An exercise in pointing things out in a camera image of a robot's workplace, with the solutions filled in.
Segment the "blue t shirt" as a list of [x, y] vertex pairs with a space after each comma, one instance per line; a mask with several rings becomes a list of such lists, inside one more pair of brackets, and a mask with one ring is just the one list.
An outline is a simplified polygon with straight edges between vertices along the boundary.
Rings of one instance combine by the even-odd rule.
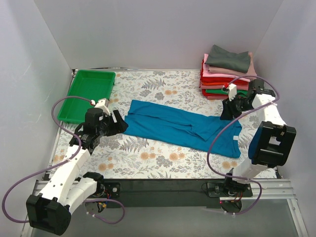
[[239, 122], [222, 131], [229, 121], [139, 100], [132, 100], [124, 120], [128, 124], [126, 135], [210, 151], [229, 158], [241, 155], [238, 136], [242, 126]]

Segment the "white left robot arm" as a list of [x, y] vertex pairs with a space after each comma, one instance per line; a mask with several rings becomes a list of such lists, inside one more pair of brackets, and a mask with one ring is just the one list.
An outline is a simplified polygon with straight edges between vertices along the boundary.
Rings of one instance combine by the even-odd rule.
[[49, 182], [26, 201], [31, 227], [61, 236], [82, 203], [90, 197], [108, 196], [104, 177], [99, 173], [88, 172], [76, 185], [73, 182], [100, 144], [100, 139], [124, 133], [127, 128], [118, 110], [110, 114], [100, 108], [87, 110], [84, 122], [72, 133], [66, 156]]

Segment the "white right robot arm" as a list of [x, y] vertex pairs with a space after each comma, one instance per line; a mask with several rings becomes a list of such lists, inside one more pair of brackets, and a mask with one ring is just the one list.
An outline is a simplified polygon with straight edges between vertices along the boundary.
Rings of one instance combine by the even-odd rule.
[[234, 120], [243, 112], [257, 109], [261, 123], [250, 142], [248, 157], [225, 177], [222, 190], [229, 196], [250, 189], [250, 180], [262, 171], [283, 166], [292, 148], [296, 129], [286, 125], [275, 103], [276, 93], [264, 87], [263, 81], [252, 80], [246, 95], [238, 92], [235, 84], [226, 84], [222, 90], [228, 94], [223, 100], [221, 120]]

